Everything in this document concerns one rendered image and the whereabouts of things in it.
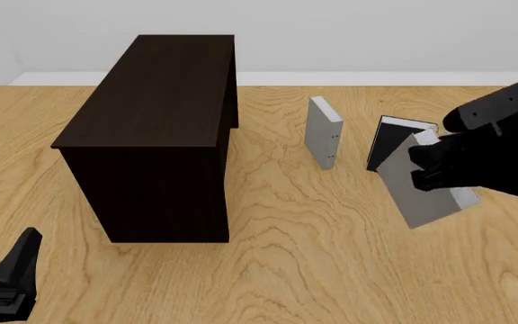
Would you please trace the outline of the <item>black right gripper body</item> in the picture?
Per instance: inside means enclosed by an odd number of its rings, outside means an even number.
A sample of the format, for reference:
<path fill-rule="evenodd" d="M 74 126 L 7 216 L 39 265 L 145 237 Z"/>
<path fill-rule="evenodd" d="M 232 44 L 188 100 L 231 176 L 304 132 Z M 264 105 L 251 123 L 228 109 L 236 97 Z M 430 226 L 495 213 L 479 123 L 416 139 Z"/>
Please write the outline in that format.
<path fill-rule="evenodd" d="M 456 133 L 440 137 L 446 150 L 442 159 L 442 188 L 486 187 L 480 159 L 487 137 L 480 134 Z"/>

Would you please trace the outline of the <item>grey book with dotted spine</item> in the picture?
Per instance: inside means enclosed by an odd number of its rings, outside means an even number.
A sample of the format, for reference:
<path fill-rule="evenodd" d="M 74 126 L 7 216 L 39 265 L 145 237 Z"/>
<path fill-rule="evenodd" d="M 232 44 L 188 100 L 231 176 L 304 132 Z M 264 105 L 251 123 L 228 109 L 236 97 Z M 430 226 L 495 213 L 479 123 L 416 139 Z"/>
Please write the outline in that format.
<path fill-rule="evenodd" d="M 343 118 L 323 96 L 308 99 L 304 142 L 322 169 L 332 169 L 335 164 L 343 125 Z"/>

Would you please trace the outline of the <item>black book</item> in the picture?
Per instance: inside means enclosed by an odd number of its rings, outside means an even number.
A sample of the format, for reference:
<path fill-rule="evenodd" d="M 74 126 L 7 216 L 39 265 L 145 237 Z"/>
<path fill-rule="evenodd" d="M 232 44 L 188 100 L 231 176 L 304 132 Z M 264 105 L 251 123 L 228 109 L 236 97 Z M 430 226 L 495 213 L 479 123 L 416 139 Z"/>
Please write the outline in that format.
<path fill-rule="evenodd" d="M 436 123 L 409 120 L 382 115 L 375 131 L 366 170 L 376 172 L 377 167 L 411 134 L 432 129 L 438 131 Z"/>

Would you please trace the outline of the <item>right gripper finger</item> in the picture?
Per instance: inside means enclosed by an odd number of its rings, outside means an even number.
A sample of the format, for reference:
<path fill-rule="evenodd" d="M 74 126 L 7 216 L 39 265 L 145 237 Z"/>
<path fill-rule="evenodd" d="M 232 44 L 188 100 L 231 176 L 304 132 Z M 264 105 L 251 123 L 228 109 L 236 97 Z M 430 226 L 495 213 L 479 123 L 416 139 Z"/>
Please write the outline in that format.
<path fill-rule="evenodd" d="M 413 146 L 408 149 L 408 154 L 411 161 L 424 171 L 442 171 L 448 151 L 449 145 L 441 141 L 433 145 Z"/>
<path fill-rule="evenodd" d="M 456 175 L 453 172 L 420 169 L 411 172 L 414 187 L 425 192 L 442 188 L 454 188 L 456 186 L 454 184 L 455 177 Z"/>

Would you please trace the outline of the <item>dark wood cabinet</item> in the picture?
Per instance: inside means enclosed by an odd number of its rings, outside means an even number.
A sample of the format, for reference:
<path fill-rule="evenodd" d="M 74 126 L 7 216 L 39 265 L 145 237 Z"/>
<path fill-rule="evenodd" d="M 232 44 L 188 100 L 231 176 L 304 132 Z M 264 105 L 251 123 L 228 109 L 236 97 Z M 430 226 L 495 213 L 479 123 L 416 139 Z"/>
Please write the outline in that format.
<path fill-rule="evenodd" d="M 52 143 L 111 242 L 229 241 L 235 37 L 142 34 Z"/>

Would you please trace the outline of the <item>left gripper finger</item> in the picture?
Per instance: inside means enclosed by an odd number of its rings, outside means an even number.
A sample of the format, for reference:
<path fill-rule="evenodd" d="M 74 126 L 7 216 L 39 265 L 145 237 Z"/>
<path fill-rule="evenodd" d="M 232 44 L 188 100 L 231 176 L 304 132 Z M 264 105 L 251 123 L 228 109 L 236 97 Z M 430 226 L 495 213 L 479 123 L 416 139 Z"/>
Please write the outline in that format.
<path fill-rule="evenodd" d="M 41 240 L 35 228 L 25 229 L 0 262 L 0 298 L 37 296 L 35 272 Z"/>

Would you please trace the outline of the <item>flat plate on black stalk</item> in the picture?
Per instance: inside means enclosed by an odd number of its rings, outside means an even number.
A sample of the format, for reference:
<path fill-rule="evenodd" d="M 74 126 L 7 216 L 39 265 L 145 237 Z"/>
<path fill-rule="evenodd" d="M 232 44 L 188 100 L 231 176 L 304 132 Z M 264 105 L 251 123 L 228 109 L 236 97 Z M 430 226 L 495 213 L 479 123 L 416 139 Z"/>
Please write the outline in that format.
<path fill-rule="evenodd" d="M 447 131 L 461 132 L 508 122 L 518 122 L 518 83 L 456 107 L 445 115 L 442 125 Z"/>

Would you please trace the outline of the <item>plain grey book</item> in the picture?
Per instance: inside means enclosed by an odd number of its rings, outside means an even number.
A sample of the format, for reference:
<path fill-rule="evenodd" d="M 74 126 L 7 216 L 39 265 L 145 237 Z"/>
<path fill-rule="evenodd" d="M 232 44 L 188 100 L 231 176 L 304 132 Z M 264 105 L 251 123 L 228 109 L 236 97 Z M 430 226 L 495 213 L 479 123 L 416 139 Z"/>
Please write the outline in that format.
<path fill-rule="evenodd" d="M 412 134 L 377 168 L 381 180 L 411 229 L 467 210 L 480 202 L 473 188 L 440 188 L 428 192 L 415 188 L 411 172 L 421 167 L 411 161 L 408 149 L 417 145 L 433 145 L 438 141 L 432 129 Z"/>

